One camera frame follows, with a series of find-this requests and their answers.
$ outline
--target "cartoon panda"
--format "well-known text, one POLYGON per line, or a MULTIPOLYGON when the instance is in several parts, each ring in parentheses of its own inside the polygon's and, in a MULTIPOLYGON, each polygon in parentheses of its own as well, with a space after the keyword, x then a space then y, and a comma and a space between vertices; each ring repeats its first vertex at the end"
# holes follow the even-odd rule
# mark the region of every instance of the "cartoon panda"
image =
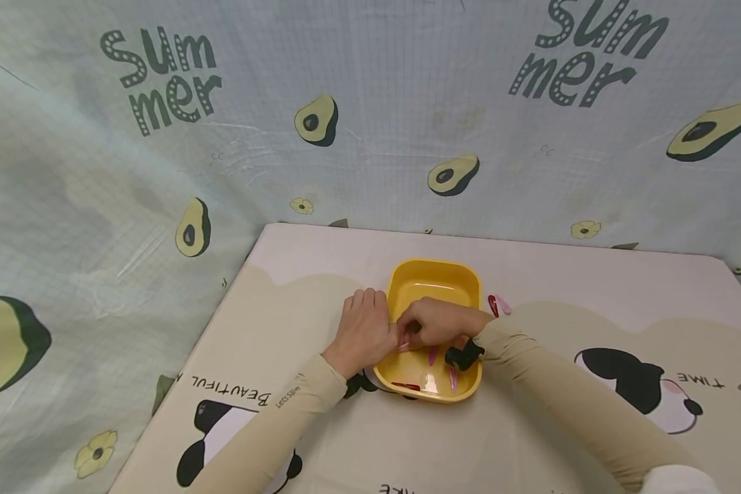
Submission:
POLYGON ((689 399, 675 381, 662 379, 665 370, 616 349, 585 349, 574 363, 624 397, 668 434, 691 430, 703 408, 689 399))
MULTIPOLYGON (((203 470, 210 459, 214 458, 256 413, 254 410, 226 405, 219 401, 201 401, 195 411, 195 428, 203 432, 204 437, 188 447, 178 461, 176 470, 178 484, 189 487, 195 477, 198 477, 200 470, 203 470)), ((294 450, 288 462, 283 464, 263 494, 277 494, 285 487, 288 479, 296 477, 301 471, 302 458, 299 458, 294 450)))

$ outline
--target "yellow plastic tray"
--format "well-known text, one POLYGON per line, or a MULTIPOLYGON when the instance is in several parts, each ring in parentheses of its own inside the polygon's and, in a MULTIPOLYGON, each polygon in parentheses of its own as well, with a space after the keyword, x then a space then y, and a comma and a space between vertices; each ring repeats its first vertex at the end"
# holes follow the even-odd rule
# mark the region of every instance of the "yellow plastic tray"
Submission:
MULTIPOLYGON (((429 259, 403 261, 392 271, 387 290, 390 321, 395 322, 410 303, 424 296, 479 309, 482 294, 483 287, 478 275, 467 266, 429 259)), ((433 366, 428 364, 431 349, 422 348, 388 355, 373 368, 374 373, 383 385, 401 395, 438 403, 468 399, 480 385, 483 368, 478 361, 463 373, 458 373, 454 394, 450 387, 450 365, 445 363, 445 351, 450 345, 447 343, 438 348, 433 366), (416 384, 421 390, 392 383, 416 384)))

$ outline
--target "hand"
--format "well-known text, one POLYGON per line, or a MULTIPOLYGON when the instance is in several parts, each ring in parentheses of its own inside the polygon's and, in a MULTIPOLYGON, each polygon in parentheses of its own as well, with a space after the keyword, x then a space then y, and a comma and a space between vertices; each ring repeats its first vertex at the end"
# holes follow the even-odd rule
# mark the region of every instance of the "hand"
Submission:
POLYGON ((376 365, 398 346, 396 324, 390 324, 387 296, 381 290, 357 290, 343 302, 338 334, 322 356, 346 380, 376 365))
POLYGON ((412 302, 398 318, 397 326, 398 332, 403 333, 403 344, 417 350, 423 345, 452 342, 462 336, 474 338, 493 319, 494 316, 478 309, 427 296, 412 302))

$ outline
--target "beige sleeve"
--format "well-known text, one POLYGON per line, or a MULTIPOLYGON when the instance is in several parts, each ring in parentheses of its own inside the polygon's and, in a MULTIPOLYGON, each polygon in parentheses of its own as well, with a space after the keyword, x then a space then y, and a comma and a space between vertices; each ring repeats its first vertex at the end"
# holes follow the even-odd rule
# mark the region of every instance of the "beige sleeve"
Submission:
POLYGON ((187 492, 261 494, 291 456, 310 423, 337 404, 346 380, 315 355, 274 402, 223 447, 187 492))
POLYGON ((604 384, 515 329, 490 322, 475 338, 484 370, 524 387, 626 490, 665 464, 698 468, 691 454, 604 384))

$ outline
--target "yellow flower print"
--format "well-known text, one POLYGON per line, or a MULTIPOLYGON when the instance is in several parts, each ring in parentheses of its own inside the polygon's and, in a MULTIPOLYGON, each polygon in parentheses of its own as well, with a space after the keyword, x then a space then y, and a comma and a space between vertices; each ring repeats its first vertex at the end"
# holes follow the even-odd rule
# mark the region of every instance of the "yellow flower print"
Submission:
POLYGON ((570 225, 570 235, 574 239, 592 239, 601 231, 601 223, 579 222, 570 225))
POLYGON ((88 445, 76 454, 74 459, 76 477, 85 478, 104 468, 113 455, 113 447, 117 440, 119 440, 119 433, 116 431, 102 432, 99 436, 92 438, 88 445))
POLYGON ((308 201, 308 199, 293 199, 288 206, 299 214, 313 214, 313 203, 308 201))

